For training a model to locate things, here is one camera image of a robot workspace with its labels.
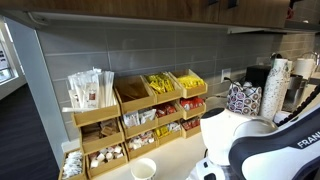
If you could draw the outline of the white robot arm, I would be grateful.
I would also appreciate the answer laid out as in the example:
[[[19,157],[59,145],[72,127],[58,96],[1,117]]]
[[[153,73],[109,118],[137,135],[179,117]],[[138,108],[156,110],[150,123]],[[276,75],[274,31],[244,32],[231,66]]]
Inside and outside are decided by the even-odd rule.
[[[215,108],[200,119],[205,157],[186,180],[319,180],[320,106],[309,97],[275,124]]]

